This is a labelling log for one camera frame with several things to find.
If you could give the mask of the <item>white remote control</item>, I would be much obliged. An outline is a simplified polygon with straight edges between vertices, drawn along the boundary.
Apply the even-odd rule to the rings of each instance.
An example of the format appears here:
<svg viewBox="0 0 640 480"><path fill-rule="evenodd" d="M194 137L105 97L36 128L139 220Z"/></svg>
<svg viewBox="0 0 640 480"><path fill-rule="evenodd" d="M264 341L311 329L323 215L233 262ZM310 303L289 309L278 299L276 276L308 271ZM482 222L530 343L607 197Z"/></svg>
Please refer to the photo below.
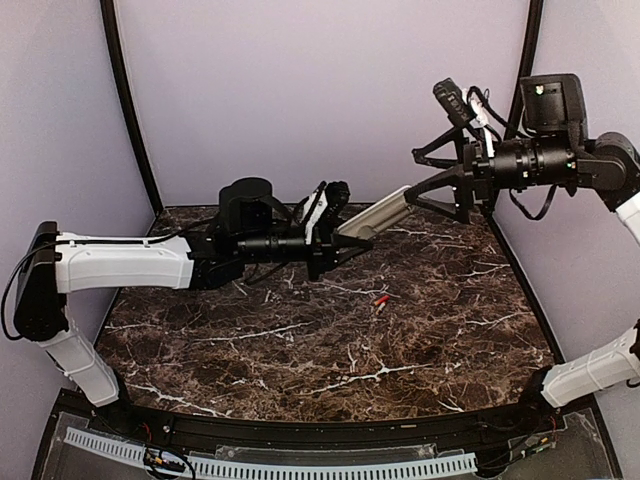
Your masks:
<svg viewBox="0 0 640 480"><path fill-rule="evenodd" d="M412 214L412 206L404 196L409 188L409 185L405 185L390 193L341 224L336 232L351 238L370 240L393 227Z"/></svg>

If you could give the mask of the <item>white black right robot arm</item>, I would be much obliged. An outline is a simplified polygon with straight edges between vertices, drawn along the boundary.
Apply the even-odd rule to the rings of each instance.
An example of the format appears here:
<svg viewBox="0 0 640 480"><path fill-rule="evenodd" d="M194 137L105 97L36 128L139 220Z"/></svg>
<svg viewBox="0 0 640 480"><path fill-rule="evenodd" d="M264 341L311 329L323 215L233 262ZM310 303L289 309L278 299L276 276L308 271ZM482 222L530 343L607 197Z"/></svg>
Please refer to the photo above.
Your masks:
<svg viewBox="0 0 640 480"><path fill-rule="evenodd" d="M629 139L616 132L589 138L574 74L523 77L519 85L523 118L505 122L503 135L489 125L495 112L477 87L463 90L450 78L434 86L452 127L413 150L416 163L440 172L406 190L406 202L466 223L473 206L491 214L501 190L514 198L531 186L562 187L569 195L586 188L637 236L639 153Z"/></svg>

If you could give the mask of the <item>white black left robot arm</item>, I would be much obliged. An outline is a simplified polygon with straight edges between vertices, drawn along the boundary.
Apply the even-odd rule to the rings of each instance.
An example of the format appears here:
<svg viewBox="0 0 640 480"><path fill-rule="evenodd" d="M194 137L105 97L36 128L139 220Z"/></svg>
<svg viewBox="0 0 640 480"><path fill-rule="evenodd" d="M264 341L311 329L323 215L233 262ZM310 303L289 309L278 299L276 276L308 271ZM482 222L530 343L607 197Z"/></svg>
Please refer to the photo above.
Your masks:
<svg viewBox="0 0 640 480"><path fill-rule="evenodd" d="M120 436L134 435L140 412L124 400L116 373L69 317L67 295L121 287L213 290L261 263L303 262L316 281L372 247L370 227L357 218L341 220L348 200L346 183L321 182L289 209L268 180L247 177L220 191L214 217L159 237L82 236L43 222L9 280L16 288L10 338L39 344L90 403L103 407L107 425Z"/></svg>

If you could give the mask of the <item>black vertical frame post right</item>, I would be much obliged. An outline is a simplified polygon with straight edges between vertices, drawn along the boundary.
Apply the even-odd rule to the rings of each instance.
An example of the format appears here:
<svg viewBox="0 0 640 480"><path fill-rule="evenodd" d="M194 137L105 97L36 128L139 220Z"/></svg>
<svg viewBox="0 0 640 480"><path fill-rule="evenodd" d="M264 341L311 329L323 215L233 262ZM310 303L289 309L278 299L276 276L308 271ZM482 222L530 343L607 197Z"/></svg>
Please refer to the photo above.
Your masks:
<svg viewBox="0 0 640 480"><path fill-rule="evenodd" d="M518 127L523 113L523 100L520 93L519 79L529 76L532 72L539 31L542 20L543 0L530 0L527 23L521 52L519 68L516 76L513 99L508 116L508 122Z"/></svg>

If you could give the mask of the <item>black vertical frame post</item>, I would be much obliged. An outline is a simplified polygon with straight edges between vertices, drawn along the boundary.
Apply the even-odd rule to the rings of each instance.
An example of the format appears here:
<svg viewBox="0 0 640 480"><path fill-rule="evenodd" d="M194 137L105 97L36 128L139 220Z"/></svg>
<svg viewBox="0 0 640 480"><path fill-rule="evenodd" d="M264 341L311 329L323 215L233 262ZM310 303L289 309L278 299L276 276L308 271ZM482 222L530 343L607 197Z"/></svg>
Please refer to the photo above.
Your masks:
<svg viewBox="0 0 640 480"><path fill-rule="evenodd" d="M112 75L129 143L134 154L136 167L143 182L147 199L154 216L157 217L163 212L164 205L152 171L136 107L134 105L119 32L116 2L113 0L100 0L99 4Z"/></svg>
<svg viewBox="0 0 640 480"><path fill-rule="evenodd" d="M523 113L523 100L520 93L519 79L529 76L532 72L539 31L542 20L543 0L530 0L527 23L521 52L519 68L516 76L513 99L508 116L508 122L518 127Z"/></svg>

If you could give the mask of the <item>black front rail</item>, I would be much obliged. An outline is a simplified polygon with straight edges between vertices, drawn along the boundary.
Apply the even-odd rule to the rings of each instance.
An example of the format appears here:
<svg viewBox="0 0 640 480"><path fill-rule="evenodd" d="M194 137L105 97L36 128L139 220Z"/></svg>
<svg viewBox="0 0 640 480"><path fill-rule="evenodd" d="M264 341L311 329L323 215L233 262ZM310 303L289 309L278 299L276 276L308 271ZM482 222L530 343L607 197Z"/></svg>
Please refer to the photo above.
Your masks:
<svg viewBox="0 0 640 480"><path fill-rule="evenodd" d="M133 424L146 423L162 446L213 451L216 447L347 449L418 444L487 450L565 421L518 404L484 410L377 422L295 423L223 419L134 406Z"/></svg>

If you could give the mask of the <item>black vertical frame post left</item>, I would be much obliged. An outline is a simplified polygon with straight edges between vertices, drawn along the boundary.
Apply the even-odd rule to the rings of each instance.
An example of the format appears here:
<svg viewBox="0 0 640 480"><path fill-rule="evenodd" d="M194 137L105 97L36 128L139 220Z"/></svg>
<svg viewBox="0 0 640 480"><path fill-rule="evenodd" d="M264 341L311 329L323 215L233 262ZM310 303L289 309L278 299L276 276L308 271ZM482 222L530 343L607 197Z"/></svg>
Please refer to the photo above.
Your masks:
<svg viewBox="0 0 640 480"><path fill-rule="evenodd" d="M119 32L116 2L113 0L100 0L99 4L112 75L129 143L134 154L136 167L143 182L147 199L154 216L157 217L163 212L164 205L152 171L136 107L134 105Z"/></svg>

